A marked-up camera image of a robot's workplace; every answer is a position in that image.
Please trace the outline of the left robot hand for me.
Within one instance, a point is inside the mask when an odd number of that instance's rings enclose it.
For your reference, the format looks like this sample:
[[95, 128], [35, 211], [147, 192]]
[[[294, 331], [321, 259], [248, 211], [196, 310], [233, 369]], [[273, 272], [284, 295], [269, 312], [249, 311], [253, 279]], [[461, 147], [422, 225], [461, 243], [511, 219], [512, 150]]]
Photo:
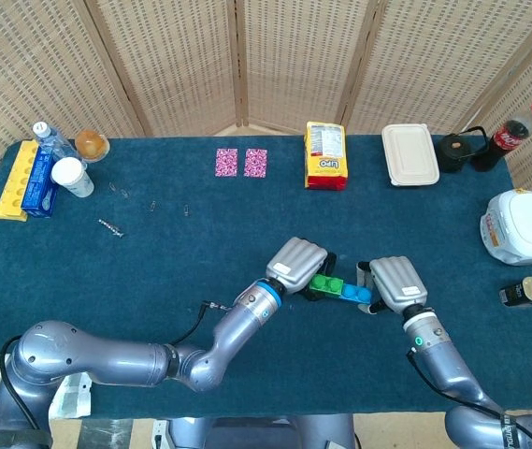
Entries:
[[314, 293], [309, 283], [316, 274], [331, 276], [337, 255], [307, 239], [290, 238], [266, 265], [265, 283], [280, 297], [299, 294], [308, 301], [324, 297]]

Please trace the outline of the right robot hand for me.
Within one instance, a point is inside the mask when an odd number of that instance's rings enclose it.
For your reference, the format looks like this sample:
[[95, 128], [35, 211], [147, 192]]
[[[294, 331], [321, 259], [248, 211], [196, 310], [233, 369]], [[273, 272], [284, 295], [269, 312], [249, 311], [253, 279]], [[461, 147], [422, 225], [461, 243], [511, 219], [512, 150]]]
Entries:
[[356, 265], [357, 285], [369, 290], [376, 287], [381, 299], [369, 305], [359, 304], [367, 314], [389, 310], [403, 315], [421, 310], [427, 301], [427, 290], [406, 256], [389, 256], [361, 261]]

